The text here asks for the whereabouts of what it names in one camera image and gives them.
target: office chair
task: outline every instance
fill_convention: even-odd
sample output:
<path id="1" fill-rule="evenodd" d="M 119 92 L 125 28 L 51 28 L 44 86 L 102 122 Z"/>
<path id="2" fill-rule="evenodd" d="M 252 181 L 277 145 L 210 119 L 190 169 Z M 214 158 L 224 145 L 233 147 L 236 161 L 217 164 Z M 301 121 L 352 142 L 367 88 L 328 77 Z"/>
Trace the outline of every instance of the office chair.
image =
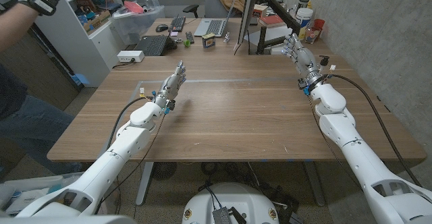
<path id="1" fill-rule="evenodd" d="M 195 18 L 198 18 L 198 14 L 196 10 L 199 5 L 189 5 L 188 7 L 183 9 L 183 12 L 189 13 L 193 12 Z M 228 15 L 228 11 L 223 6 L 220 0 L 205 0 L 205 17 L 206 18 L 226 18 Z M 231 12 L 231 18 L 241 18 L 242 12 L 238 11 L 236 8 L 233 8 L 233 12 Z"/>

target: dark shirt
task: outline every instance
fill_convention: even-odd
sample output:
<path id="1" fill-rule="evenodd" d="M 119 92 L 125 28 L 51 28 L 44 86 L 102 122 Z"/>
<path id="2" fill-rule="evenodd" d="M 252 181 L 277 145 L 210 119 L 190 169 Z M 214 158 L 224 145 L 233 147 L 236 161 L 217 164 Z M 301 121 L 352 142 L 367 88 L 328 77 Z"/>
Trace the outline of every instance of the dark shirt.
<path id="1" fill-rule="evenodd" d="M 0 64 L 0 119 L 21 108 L 27 96 L 27 86 Z"/>

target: mouse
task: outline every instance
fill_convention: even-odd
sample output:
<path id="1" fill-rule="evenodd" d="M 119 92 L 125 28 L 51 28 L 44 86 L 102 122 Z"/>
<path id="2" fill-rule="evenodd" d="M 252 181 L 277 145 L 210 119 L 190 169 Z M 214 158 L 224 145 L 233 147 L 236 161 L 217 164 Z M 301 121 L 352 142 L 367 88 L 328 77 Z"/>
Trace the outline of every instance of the mouse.
<path id="1" fill-rule="evenodd" d="M 168 29 L 168 25 L 165 24 L 161 24 L 159 26 L 156 27 L 156 32 L 162 32 Z"/>

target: laptop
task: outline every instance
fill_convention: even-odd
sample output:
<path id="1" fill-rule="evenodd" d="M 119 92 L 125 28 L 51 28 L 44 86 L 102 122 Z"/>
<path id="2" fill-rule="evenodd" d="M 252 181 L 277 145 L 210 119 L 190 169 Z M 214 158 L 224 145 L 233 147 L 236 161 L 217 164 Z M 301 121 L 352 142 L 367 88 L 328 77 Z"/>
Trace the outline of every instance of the laptop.
<path id="1" fill-rule="evenodd" d="M 143 36 L 136 45 L 136 51 L 142 51 L 145 56 L 162 56 L 167 50 L 176 49 L 177 44 L 171 37 L 172 27 L 168 29 L 168 36 Z"/>
<path id="2" fill-rule="evenodd" d="M 216 34 L 216 37 L 222 36 L 223 30 L 227 26 L 228 19 L 231 16 L 231 11 L 232 8 L 234 7 L 234 1 L 236 0 L 232 0 L 231 7 L 229 9 L 230 11 L 228 12 L 228 16 L 226 20 L 214 19 L 214 18 L 203 18 L 200 24 L 198 25 L 198 28 L 196 28 L 194 36 L 202 36 L 211 32 Z"/>

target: blue jeans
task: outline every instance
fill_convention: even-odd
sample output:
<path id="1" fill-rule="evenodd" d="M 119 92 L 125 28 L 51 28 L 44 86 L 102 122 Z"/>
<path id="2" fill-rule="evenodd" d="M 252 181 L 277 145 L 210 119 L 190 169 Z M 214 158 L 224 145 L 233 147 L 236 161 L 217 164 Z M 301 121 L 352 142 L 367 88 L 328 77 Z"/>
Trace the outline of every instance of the blue jeans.
<path id="1" fill-rule="evenodd" d="M 54 174 L 73 173 L 80 170 L 80 163 L 54 163 L 47 158 L 49 150 L 73 119 L 53 105 L 27 95 L 20 110 L 0 119 L 0 137 L 19 144 Z"/>

